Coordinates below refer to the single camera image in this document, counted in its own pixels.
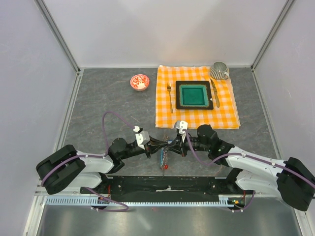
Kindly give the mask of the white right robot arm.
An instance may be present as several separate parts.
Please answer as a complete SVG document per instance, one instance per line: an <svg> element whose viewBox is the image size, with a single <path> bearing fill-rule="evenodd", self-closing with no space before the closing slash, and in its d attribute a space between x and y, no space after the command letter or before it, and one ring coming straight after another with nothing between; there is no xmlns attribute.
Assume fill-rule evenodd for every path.
<svg viewBox="0 0 315 236"><path fill-rule="evenodd" d="M180 121L175 127L177 137L166 148L182 156L188 150L193 155L206 151L211 160L208 165L231 167L231 178L225 181L228 192L250 190L270 194L297 210L308 210L315 197L315 177L299 159L280 160L250 153L220 139L207 124L197 128L195 137L189 135L186 122Z"/></svg>

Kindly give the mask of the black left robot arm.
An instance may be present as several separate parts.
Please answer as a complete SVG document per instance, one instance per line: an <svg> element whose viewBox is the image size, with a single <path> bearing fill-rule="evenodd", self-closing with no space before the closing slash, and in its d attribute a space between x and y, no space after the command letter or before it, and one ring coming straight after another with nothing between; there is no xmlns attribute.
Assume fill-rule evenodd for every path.
<svg viewBox="0 0 315 236"><path fill-rule="evenodd" d="M102 174L113 174L125 164L124 159L145 154L148 158L167 146L166 141L150 138L144 148L137 141L127 143L123 138L116 138L109 147L108 155L83 153L66 145L37 164L36 171L41 179L41 186L48 194L57 194L67 187L89 187L96 193L104 193L108 181Z"/></svg>

